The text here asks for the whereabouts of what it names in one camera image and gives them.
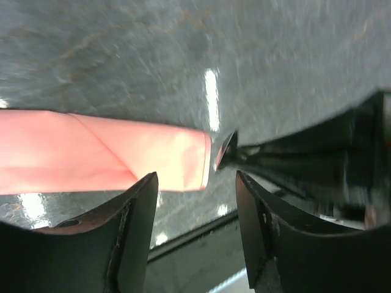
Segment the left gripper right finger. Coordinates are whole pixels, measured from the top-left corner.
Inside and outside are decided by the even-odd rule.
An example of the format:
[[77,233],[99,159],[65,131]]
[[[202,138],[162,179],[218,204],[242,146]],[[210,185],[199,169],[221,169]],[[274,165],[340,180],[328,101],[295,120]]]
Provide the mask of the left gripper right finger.
[[250,288],[272,278],[284,292],[389,292],[390,225],[356,230],[290,205],[243,172],[236,202]]

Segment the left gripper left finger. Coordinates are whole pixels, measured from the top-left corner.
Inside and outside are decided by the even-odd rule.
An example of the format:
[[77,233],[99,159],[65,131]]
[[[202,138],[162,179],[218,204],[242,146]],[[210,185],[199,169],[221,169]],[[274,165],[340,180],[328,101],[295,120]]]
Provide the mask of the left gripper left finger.
[[54,227],[1,223],[2,292],[141,292],[158,197],[149,173]]

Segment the light pink satin napkin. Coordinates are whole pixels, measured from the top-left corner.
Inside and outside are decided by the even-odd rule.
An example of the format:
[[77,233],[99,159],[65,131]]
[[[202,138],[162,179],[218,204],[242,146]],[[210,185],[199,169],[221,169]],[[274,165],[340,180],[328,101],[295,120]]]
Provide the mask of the light pink satin napkin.
[[211,139],[179,126],[62,114],[1,111],[1,193],[125,190],[158,174],[163,191],[208,184]]

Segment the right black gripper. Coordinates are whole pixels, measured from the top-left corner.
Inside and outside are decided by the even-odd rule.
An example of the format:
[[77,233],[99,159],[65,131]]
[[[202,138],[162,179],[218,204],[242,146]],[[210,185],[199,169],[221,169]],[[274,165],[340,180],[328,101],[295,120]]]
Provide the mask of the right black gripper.
[[350,109],[337,116],[276,139],[238,144],[232,133],[232,153],[240,158],[273,155],[342,155],[345,165],[370,163],[375,145],[373,187],[365,207],[366,229],[390,224],[390,92],[372,97],[375,109]]

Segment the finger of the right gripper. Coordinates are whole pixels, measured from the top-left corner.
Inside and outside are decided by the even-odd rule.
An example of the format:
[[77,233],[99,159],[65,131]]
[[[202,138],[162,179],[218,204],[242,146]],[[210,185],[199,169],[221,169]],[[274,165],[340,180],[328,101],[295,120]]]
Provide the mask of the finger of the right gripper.
[[292,194],[322,203],[364,207],[372,199],[370,174],[365,170],[351,173],[342,156],[227,156],[219,160],[219,168],[224,167],[257,175]]

